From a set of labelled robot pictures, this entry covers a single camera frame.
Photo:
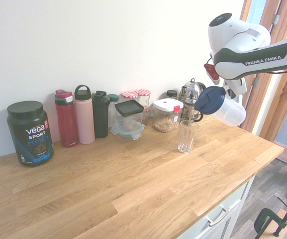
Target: vega logo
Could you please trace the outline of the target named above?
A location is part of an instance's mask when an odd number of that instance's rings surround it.
[[[45,126],[41,125],[38,127],[30,128],[30,130],[26,130],[26,132],[29,134],[28,139],[35,139],[45,135]]]
[[[40,132],[40,131],[42,131],[42,130],[44,130],[44,129],[45,129],[45,126],[42,125],[42,126],[38,126],[38,127],[35,127],[35,128],[31,128],[29,131],[26,130],[26,132],[27,132],[28,134],[38,133],[38,132]]]

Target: red water bottle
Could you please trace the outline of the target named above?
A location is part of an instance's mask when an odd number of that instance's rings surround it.
[[[78,131],[72,93],[64,90],[56,90],[55,104],[60,142],[63,147],[73,147],[78,141]]]

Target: red checkered jar lid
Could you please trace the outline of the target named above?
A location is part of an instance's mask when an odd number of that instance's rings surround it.
[[[121,95],[127,99],[135,99],[138,97],[138,94],[133,91],[126,91],[123,92]]]
[[[151,95],[151,92],[150,91],[148,91],[148,90],[144,90],[144,89],[142,89],[142,90],[137,90],[137,91],[135,91],[139,96],[149,96],[149,95]]]

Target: black water bottle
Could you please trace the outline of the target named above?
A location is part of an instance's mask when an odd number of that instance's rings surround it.
[[[108,107],[110,98],[104,91],[96,91],[92,95],[94,111],[95,137],[105,138],[108,136]]]

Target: bottle label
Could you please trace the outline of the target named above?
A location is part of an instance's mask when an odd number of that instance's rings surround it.
[[[53,154],[48,120],[35,126],[15,126],[11,133],[18,158],[25,164],[37,164]]]

